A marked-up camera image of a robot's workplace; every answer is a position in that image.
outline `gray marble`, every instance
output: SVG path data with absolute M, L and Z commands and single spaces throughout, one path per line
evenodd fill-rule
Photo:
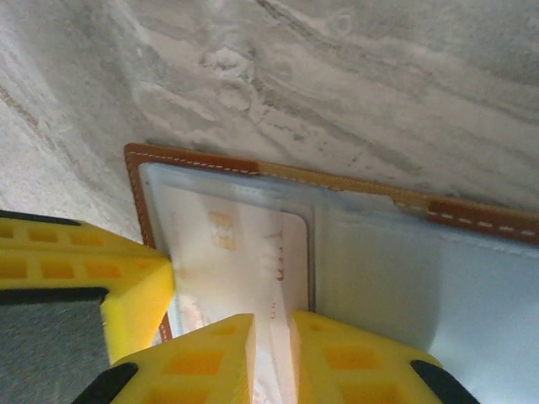
M 536 0 L 3 0 L 5 209 L 138 238 L 153 140 L 539 209 Z

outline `white stitching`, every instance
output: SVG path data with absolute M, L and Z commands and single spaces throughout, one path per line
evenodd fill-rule
M 247 174 L 247 175 L 266 175 L 266 176 L 270 176 L 270 177 L 285 179 L 285 180 L 288 180 L 288 181 L 294 181 L 296 183 L 305 183 L 305 184 L 308 184 L 308 185 L 314 185 L 314 186 L 325 188 L 325 189 L 331 189 L 333 191 L 343 191 L 343 189 L 330 187 L 328 185 L 315 183 L 313 181 L 305 181 L 305 180 L 302 180 L 302 179 L 290 178 L 290 177 L 287 177 L 287 176 L 284 176 L 284 175 L 278 175 L 278 174 L 274 174 L 274 173 L 256 172 L 256 171 L 249 171 L 249 170 L 239 170 L 237 168 L 225 167 L 225 166 L 218 165 L 218 164 L 209 164 L 209 163 L 206 163 L 206 162 L 194 162 L 194 161 L 188 160 L 186 158 L 179 158 L 179 157 L 172 157 L 172 156 L 159 156 L 157 154 L 139 153 L 138 151 L 129 151 L 127 153 L 127 155 L 128 155 L 128 157 L 131 156 L 131 155 L 136 155 L 136 156 L 153 157 L 153 158 L 156 158 L 157 160 L 172 160 L 173 162 L 182 162 L 182 163 L 189 164 L 189 165 L 196 166 L 196 167 L 218 168 L 218 169 L 222 169 L 224 171 L 229 171 L 229 172 L 233 172 L 233 173 L 242 173 L 242 174 Z M 134 190 L 133 196 L 134 196 L 135 200 L 137 200 L 137 202 L 140 202 L 141 196 L 135 191 L 135 189 L 136 189 L 135 188 L 135 179 L 133 178 L 133 169 L 132 169 L 131 160 L 127 163 L 127 165 L 129 166 L 129 172 L 130 172 L 129 177 L 130 177 L 132 188 Z M 486 228 L 493 228 L 494 227 L 493 223 L 489 223 L 487 221 L 474 222 L 474 221 L 471 221 L 469 219 L 465 219 L 465 218 L 462 218 L 462 217 L 456 218 L 454 215 L 450 215 L 448 213 L 433 212 L 432 210 L 425 209 L 422 206 L 406 205 L 406 204 L 404 204 L 402 202 L 397 202 L 397 203 L 395 203 L 395 205 L 400 206 L 400 207 L 404 207 L 404 208 L 413 209 L 413 210 L 421 210 L 421 211 L 423 211 L 424 213 L 426 213 L 427 215 L 430 215 L 430 216 L 438 216 L 439 215 L 442 218 L 444 218 L 446 220 L 449 220 L 449 221 L 459 221 L 459 222 L 465 223 L 467 225 L 480 226 L 480 227 L 486 227 Z M 497 226 L 497 230 L 513 232 L 513 231 L 515 231 L 515 228 L 511 227 L 511 226 Z M 519 233 L 522 236 L 526 236 L 526 237 L 534 237 L 537 234 L 535 231 L 532 231 L 532 230 L 520 230 Z M 145 242 L 147 242 L 147 235 L 145 234 L 144 229 L 142 229 L 142 238 L 144 239 Z

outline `leather trim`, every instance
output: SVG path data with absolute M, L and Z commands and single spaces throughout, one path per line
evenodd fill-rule
M 430 202 L 427 212 L 428 220 L 434 223 L 539 245 L 539 220 L 524 213 L 507 215 L 493 207 L 438 200 Z
M 155 247 L 155 241 L 138 171 L 139 166 L 144 162 L 160 162 L 237 175 L 276 177 L 336 191 L 347 190 L 386 195 L 392 198 L 395 205 L 401 209 L 412 211 L 415 215 L 421 215 L 429 221 L 539 245 L 538 214 L 479 204 L 464 199 L 423 194 L 357 178 L 318 173 L 271 162 L 254 162 L 238 157 L 218 156 L 175 147 L 131 143 L 125 146 L 124 152 L 141 224 L 142 238 L 144 243 L 151 247 Z

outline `yellow foam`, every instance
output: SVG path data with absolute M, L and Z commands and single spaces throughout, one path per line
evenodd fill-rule
M 291 347 L 300 404 L 439 404 L 412 360 L 432 356 L 308 311 L 293 313 Z
M 165 257 L 0 248 L 0 290 L 105 288 L 110 362 L 148 348 L 174 293 Z
M 239 314 L 134 353 L 138 371 L 112 404 L 249 404 L 254 316 Z
M 158 257 L 158 251 L 96 226 L 0 217 L 0 248 Z

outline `black rubber pad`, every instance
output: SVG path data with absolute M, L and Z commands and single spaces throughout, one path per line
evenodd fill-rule
M 78 221 L 65 219 L 63 217 L 52 217 L 42 215 L 31 215 L 30 213 L 12 212 L 10 210 L 0 210 L 0 217 L 6 219 L 17 219 L 20 221 L 39 221 L 41 223 L 52 223 L 55 225 L 80 226 Z
M 110 404 L 137 371 L 132 363 L 106 370 L 72 404 Z
M 414 360 L 411 365 L 443 404 L 479 404 L 457 379 L 442 368 L 423 360 Z

